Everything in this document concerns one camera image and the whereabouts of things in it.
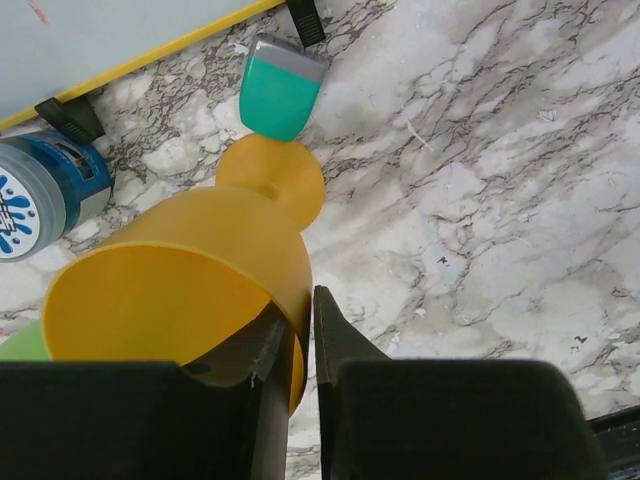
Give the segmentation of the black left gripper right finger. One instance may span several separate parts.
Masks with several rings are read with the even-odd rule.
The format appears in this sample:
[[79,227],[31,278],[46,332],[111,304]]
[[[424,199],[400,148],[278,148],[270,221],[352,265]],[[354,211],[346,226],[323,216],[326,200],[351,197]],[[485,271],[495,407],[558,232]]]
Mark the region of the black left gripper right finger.
[[394,360],[314,290],[326,479],[603,479],[566,377],[532,360]]

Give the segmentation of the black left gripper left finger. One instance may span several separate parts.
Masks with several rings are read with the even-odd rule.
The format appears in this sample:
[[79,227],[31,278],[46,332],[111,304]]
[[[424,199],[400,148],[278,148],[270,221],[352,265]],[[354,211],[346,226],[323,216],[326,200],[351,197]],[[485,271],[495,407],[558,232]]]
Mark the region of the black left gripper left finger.
[[287,423],[279,320],[183,367],[1,360],[5,479],[280,479]]

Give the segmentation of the green plastic wine glass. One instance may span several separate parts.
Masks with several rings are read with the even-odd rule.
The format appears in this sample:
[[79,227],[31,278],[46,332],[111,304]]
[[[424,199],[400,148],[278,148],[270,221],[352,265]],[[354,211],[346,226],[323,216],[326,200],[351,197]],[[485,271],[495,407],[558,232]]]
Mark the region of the green plastic wine glass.
[[10,336],[0,346],[2,361],[49,361],[42,322],[37,320],[16,334]]

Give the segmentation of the orange plastic wine glass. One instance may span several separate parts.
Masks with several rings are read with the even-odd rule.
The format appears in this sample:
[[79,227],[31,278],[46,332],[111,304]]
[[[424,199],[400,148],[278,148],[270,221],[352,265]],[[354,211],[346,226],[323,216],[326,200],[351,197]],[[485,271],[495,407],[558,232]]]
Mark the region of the orange plastic wine glass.
[[296,408],[313,288],[302,232],[324,199],[321,167],[301,143],[235,141],[213,185],[161,201],[57,274],[41,314],[50,357],[183,365],[274,304],[295,334]]

